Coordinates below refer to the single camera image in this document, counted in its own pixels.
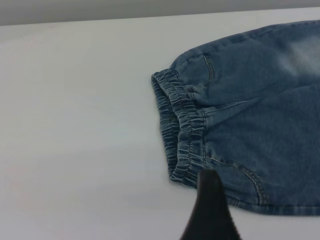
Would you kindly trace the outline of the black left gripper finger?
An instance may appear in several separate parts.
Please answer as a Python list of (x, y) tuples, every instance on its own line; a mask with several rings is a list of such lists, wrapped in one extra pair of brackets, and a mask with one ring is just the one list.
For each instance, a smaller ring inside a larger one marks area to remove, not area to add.
[(240, 240), (222, 181), (215, 170), (198, 174), (197, 197), (182, 240)]

